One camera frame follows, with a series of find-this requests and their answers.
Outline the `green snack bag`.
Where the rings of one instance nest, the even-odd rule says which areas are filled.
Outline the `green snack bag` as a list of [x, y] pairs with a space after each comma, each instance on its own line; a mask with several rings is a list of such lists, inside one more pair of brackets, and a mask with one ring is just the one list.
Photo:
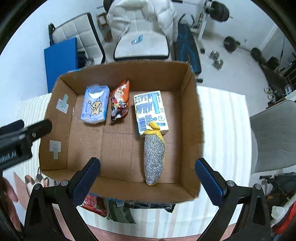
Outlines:
[[104, 198], [104, 205], [107, 211], [107, 219], [119, 223], [136, 224], [130, 209], [125, 202], [112, 198]]

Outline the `yellow silver scrubber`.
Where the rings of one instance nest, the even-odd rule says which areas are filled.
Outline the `yellow silver scrubber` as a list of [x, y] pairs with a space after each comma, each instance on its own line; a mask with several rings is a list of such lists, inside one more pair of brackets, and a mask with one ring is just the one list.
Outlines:
[[149, 186], [155, 185], [161, 178], [165, 161], [165, 141], [160, 127], [154, 122], [144, 131], [144, 175]]

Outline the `chrome dumbbell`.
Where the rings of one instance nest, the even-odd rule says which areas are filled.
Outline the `chrome dumbbell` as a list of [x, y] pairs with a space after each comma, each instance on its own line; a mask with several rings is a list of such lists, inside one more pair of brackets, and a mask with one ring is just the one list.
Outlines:
[[220, 56], [220, 53], [218, 51], [211, 51], [209, 58], [212, 60], [217, 60]]
[[223, 66], [224, 62], [222, 59], [217, 58], [214, 62], [213, 62], [213, 66], [217, 69], [220, 70]]

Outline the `white tufted chair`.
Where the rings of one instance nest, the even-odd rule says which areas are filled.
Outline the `white tufted chair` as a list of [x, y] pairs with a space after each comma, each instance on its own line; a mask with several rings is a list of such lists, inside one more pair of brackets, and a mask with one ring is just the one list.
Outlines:
[[91, 13], [83, 13], [52, 31], [52, 39], [55, 44], [76, 38], [78, 51], [84, 51], [87, 58], [92, 58], [95, 65], [104, 64], [105, 52], [100, 42]]

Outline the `barbell on rack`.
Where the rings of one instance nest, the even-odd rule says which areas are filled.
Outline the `barbell on rack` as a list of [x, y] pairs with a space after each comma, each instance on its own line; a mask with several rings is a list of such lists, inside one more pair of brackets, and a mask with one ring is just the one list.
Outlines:
[[208, 19], [212, 19], [217, 22], [226, 22], [232, 19], [227, 6], [219, 1], [202, 1], [201, 3], [195, 3], [193, 1], [173, 1], [173, 3], [187, 4], [197, 8], [198, 16], [191, 15], [191, 22], [189, 28], [196, 38], [196, 42], [200, 49], [203, 48], [202, 37], [206, 28]]

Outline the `red snack bag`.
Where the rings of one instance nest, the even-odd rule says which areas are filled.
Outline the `red snack bag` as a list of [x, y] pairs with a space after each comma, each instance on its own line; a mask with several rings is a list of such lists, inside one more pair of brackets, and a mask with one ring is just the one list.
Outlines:
[[107, 210], [104, 204], [104, 199], [99, 196], [87, 194], [81, 207], [102, 217], [107, 217]]

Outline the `grey chair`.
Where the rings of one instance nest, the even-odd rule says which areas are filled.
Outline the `grey chair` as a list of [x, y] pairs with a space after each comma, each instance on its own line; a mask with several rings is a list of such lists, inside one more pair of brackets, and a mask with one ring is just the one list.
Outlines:
[[285, 100], [250, 117], [251, 174], [295, 165], [295, 102]]

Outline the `orange snack bag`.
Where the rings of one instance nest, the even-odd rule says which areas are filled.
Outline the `orange snack bag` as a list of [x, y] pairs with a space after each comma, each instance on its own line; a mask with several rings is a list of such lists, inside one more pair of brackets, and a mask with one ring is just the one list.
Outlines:
[[121, 82], [109, 95], [111, 99], [110, 125], [127, 115], [130, 109], [130, 81]]

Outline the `white puffer jacket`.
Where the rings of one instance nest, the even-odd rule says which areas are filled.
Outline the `white puffer jacket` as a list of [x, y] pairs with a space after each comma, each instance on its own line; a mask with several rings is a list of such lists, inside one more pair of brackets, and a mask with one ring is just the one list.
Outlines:
[[172, 1], [113, 1], [107, 22], [114, 41], [128, 32], [155, 31], [172, 44], [178, 37], [178, 15]]

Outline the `weight bench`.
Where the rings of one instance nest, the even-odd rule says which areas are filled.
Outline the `weight bench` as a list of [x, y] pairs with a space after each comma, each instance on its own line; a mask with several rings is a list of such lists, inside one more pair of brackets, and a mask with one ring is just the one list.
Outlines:
[[202, 72], [199, 53], [190, 27], [194, 25], [195, 20], [193, 15], [192, 25], [182, 23], [182, 19], [186, 14], [183, 14], [178, 20], [178, 37], [174, 43], [175, 60], [188, 63], [192, 72], [195, 75], [196, 83], [203, 83], [203, 79], [199, 77]]

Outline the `blue white tissue box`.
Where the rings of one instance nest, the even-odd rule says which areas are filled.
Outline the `blue white tissue box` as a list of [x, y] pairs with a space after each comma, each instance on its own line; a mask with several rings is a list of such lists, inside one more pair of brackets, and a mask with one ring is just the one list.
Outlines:
[[150, 122], [155, 122], [162, 135], [169, 131], [165, 107], [159, 90], [137, 94], [133, 97], [137, 129], [140, 137], [145, 130], [151, 130]]

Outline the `blue packet on chair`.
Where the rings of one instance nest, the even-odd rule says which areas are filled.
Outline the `blue packet on chair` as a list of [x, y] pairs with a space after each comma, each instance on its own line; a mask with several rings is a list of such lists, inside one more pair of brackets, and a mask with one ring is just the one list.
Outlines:
[[131, 41], [131, 44], [135, 45], [135, 44], [140, 43], [143, 40], [143, 37], [144, 37], [143, 35], [139, 35], [136, 39]]

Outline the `black snack bag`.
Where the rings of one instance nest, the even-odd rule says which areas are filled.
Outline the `black snack bag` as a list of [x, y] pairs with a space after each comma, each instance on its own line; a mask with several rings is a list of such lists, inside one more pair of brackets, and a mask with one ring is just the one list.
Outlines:
[[144, 203], [144, 202], [126, 202], [128, 208], [131, 209], [164, 209], [172, 213], [175, 208], [175, 203]]

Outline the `blue tissue pack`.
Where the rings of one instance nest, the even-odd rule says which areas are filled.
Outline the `blue tissue pack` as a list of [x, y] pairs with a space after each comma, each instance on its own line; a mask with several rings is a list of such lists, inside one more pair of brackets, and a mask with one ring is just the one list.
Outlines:
[[109, 87], [106, 85], [92, 85], [86, 87], [81, 120], [96, 125], [106, 120], [109, 100]]

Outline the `red plastic bag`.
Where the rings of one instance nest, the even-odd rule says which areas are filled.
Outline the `red plastic bag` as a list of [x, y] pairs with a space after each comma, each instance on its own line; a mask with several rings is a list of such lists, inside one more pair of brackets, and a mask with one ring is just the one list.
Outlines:
[[291, 224], [293, 218], [295, 217], [295, 208], [292, 207], [292, 209], [288, 212], [287, 217], [284, 218], [283, 221], [281, 221], [279, 224], [276, 224], [272, 230], [275, 234], [283, 234], [288, 226]]

